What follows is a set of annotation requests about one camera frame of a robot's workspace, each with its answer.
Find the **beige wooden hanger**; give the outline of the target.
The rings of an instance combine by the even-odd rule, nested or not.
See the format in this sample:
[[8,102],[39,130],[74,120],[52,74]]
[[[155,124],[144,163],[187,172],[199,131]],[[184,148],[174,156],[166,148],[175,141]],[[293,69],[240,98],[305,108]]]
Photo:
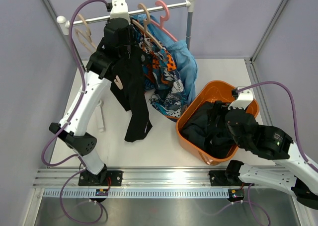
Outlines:
[[138,27],[141,31],[143,31],[143,33],[150,38],[155,45],[159,48],[162,49],[163,46],[162,44],[148,31],[148,25],[151,24],[151,17],[150,14],[146,8],[146,6],[143,3],[139,3],[138,4],[138,9],[141,9],[144,11],[144,13],[146,14],[146,18],[143,20],[143,25],[141,25],[137,20],[135,19],[131,19],[132,23]]
[[93,42],[91,38],[91,30],[90,27],[88,26],[86,20],[81,14],[77,14],[77,18],[81,20],[85,26],[84,30],[75,28],[75,35],[78,39],[78,41],[88,50],[89,53],[94,53],[96,51],[97,46]]

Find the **dark navy shorts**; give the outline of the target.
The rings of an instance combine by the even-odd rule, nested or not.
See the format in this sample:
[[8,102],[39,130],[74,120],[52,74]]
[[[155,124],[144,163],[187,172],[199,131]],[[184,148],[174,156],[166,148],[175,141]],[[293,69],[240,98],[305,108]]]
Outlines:
[[212,106],[213,102],[204,102],[182,127],[181,135],[210,156],[223,159],[235,142],[228,131],[217,134],[208,132],[207,111]]

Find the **pink plastic hanger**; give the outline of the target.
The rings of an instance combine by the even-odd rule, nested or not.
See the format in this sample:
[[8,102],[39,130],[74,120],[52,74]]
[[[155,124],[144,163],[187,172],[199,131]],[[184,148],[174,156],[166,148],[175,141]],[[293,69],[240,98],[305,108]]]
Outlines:
[[122,84],[122,81],[120,79],[120,77],[117,75],[114,79],[114,83],[116,84],[116,86],[122,90],[123,89],[123,84]]
[[159,30],[161,30],[165,35],[167,35],[173,42],[177,42],[177,39],[169,32],[165,29],[164,27],[164,23],[167,22],[170,18],[170,12],[169,12],[169,9],[166,5],[166,3],[162,0],[157,0],[155,2],[155,5],[156,6],[159,6],[159,7],[162,7],[164,12],[165,12],[165,15],[164,16],[160,16],[160,19],[159,19],[159,23],[157,23],[156,21],[154,20],[151,20],[151,24],[156,26]]

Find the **black shorts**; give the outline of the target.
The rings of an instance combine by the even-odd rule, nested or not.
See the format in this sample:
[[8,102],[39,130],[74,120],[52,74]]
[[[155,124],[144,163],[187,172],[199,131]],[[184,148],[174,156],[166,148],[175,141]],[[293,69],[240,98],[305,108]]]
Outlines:
[[115,83],[110,88],[125,111],[132,113],[125,135],[125,141],[131,143],[143,140],[152,128],[144,94],[142,55],[140,48],[131,47],[130,57],[120,60],[113,69],[113,75],[119,77],[123,88],[119,89]]

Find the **colourful patterned shorts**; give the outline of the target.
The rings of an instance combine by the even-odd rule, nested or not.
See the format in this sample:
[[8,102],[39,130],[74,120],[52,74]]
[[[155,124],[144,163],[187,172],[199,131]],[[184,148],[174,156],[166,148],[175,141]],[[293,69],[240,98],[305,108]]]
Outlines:
[[145,57],[145,91],[154,91],[149,103],[166,118],[176,122],[187,104],[186,92],[176,63],[166,47],[138,20],[131,19],[131,22],[136,32],[137,46]]

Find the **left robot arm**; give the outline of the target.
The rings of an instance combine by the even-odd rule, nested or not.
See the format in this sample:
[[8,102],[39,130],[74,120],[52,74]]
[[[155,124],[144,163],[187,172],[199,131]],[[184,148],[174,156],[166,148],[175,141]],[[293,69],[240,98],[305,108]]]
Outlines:
[[104,28],[104,36],[90,56],[86,72],[80,74],[82,86],[66,115],[51,123],[49,130],[56,134],[83,161],[85,171],[80,174],[88,185],[108,182],[107,166],[95,149],[97,139],[87,133],[87,126],[108,82],[123,87],[119,77],[131,60],[133,27],[128,20],[114,18]]

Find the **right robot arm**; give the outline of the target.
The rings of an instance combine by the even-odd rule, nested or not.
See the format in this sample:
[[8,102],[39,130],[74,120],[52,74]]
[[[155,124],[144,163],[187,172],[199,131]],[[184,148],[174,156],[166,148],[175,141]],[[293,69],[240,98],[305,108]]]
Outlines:
[[249,107],[234,108],[221,101],[205,102],[204,107],[208,129],[216,133],[210,137],[210,146],[222,149],[235,144],[288,170],[277,173],[232,159],[225,170],[209,172],[211,185],[264,185],[295,197],[308,208],[318,208],[318,165],[301,154],[292,137],[278,127],[259,124]]

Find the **light blue shorts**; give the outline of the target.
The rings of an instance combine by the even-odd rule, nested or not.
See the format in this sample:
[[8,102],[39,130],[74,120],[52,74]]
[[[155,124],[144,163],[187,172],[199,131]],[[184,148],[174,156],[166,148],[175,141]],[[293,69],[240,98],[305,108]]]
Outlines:
[[148,30],[166,47],[173,57],[186,93],[186,104],[189,105],[195,98],[195,81],[198,67],[193,55],[187,48],[186,42],[184,40],[174,42],[154,24],[149,25]]

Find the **white clothes rack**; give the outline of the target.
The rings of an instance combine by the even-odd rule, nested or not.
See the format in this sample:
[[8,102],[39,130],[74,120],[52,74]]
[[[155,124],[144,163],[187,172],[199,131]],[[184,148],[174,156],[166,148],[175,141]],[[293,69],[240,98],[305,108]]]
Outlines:
[[[82,3],[73,14],[70,21],[67,21],[64,16],[58,16],[57,22],[60,25],[63,33],[72,38],[72,30],[74,25],[82,25],[82,21],[76,21],[75,18],[79,14],[80,10],[86,5],[93,2],[102,2],[105,3],[105,0],[87,0]],[[192,27],[192,17],[194,10],[195,0],[185,0],[182,3],[175,3],[167,5],[168,9],[185,7],[188,10],[187,26],[186,26],[186,38],[185,42],[187,48],[190,47],[191,39],[191,27]],[[108,12],[112,9],[111,3],[106,3]],[[163,8],[159,6],[151,7],[147,9],[148,12],[157,12],[162,11]],[[140,16],[145,16],[143,10],[129,11],[130,18]],[[108,16],[100,16],[95,18],[85,19],[87,24],[97,23],[110,19],[110,14]],[[78,94],[76,95],[72,105],[69,110],[66,112],[65,116],[59,121],[58,127],[61,130],[66,131],[67,133],[74,133],[77,136],[83,136],[86,133],[89,120],[100,100],[102,94],[105,91],[105,88],[108,84],[111,83],[110,80],[106,78],[100,78],[98,74],[84,70],[81,65],[79,67],[79,73],[82,81],[82,87],[79,89]]]

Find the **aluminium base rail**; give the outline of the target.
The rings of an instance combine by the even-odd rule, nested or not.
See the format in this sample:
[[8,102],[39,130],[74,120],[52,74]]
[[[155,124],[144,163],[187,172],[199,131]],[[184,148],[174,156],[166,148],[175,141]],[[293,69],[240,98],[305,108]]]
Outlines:
[[[225,167],[110,167],[122,172],[122,188],[204,188],[209,187],[208,173]],[[61,188],[67,179],[79,172],[78,167],[38,169],[33,188]]]

